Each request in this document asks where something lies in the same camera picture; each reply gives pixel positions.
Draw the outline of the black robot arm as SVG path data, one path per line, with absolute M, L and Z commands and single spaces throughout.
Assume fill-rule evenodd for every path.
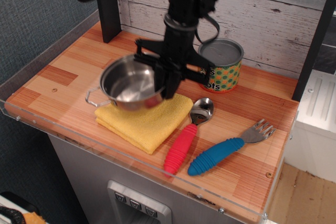
M 166 25 L 162 41 L 136 41 L 135 59 L 152 67 L 154 89 L 162 98 L 171 99 L 180 82 L 189 79 L 207 84 L 213 62 L 199 55 L 194 39 L 199 38 L 197 27 L 200 19 L 206 19 L 219 29 L 218 23 L 209 17 L 217 0 L 169 0 L 169 10 L 164 17 Z

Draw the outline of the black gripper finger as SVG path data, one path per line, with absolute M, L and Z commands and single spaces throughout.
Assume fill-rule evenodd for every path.
M 163 92 L 163 97 L 165 99 L 173 98 L 174 94 L 179 88 L 181 81 L 183 80 L 182 77 L 183 77 L 182 72 L 179 70 L 172 70 L 165 72 L 164 75 L 165 91 Z
M 155 90 L 164 90 L 166 87 L 167 70 L 159 63 L 154 65 L 154 85 Z

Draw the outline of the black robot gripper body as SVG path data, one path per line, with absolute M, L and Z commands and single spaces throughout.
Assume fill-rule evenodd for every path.
M 173 20 L 169 15 L 164 17 L 166 25 L 164 39 L 137 39 L 135 44 L 137 61 L 154 69 L 156 63 L 161 64 L 167 71 L 179 70 L 182 78 L 206 84 L 209 81 L 210 70 L 214 64 L 199 55 L 193 41 L 196 36 L 198 23 L 187 25 Z

